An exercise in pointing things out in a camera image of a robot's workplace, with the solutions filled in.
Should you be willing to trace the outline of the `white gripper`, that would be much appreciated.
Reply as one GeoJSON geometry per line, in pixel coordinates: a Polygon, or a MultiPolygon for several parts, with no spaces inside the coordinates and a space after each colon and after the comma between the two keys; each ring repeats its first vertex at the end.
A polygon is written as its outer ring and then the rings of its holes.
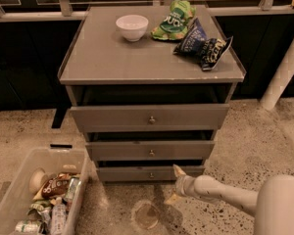
{"type": "Polygon", "coordinates": [[[171,206],[182,199],[182,197],[195,197],[196,192],[194,188],[195,177],[185,175],[186,172],[177,164],[173,166],[173,172],[177,180],[175,182],[175,192],[170,197],[165,199],[164,204],[171,206]]]}

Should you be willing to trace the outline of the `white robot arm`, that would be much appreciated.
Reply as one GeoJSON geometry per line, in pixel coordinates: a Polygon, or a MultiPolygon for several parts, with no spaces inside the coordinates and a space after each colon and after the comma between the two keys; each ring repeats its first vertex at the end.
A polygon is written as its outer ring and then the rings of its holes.
{"type": "Polygon", "coordinates": [[[224,201],[254,217],[253,235],[294,235],[294,176],[273,176],[256,192],[223,184],[209,175],[187,175],[177,164],[172,167],[176,182],[165,200],[167,205],[187,197],[211,204],[224,201]]]}

